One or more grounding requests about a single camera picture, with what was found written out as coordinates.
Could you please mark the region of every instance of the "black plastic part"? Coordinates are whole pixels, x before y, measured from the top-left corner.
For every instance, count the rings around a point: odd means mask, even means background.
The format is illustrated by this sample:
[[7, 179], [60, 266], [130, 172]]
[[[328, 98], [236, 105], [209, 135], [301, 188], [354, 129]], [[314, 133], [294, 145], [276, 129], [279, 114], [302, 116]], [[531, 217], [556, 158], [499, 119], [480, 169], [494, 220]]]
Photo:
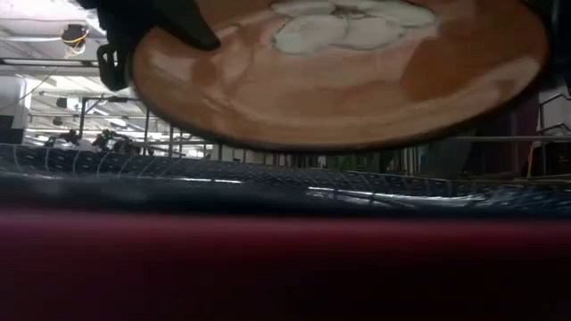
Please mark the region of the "black plastic part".
[[96, 8], [100, 26], [107, 30], [109, 44], [97, 50], [97, 60], [101, 80], [112, 91], [128, 86], [127, 57], [153, 27], [165, 29], [197, 49], [220, 47], [194, 0], [80, 0], [79, 4]]

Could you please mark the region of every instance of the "red surface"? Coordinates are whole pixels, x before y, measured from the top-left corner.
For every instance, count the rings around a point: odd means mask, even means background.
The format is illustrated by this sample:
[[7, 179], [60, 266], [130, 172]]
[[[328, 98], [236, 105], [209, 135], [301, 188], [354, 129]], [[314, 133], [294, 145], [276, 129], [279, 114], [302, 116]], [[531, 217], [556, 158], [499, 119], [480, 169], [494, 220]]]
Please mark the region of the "red surface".
[[6, 214], [2, 320], [571, 316], [571, 222]]

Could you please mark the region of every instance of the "white paint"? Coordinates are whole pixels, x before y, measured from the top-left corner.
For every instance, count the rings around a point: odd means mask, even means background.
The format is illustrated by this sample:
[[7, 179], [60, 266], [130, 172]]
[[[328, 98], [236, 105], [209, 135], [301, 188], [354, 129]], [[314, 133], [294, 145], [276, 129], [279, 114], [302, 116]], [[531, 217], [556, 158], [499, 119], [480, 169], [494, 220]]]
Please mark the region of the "white paint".
[[296, 17], [274, 36], [275, 47], [285, 54], [313, 54], [341, 41], [347, 27], [346, 19], [333, 15]]
[[330, 14], [335, 10], [335, 5], [327, 0], [295, 0], [274, 3], [271, 9], [279, 14], [296, 17], [298, 15]]
[[385, 18], [349, 20], [345, 36], [335, 44], [356, 50], [371, 50], [392, 43], [403, 33], [401, 26]]

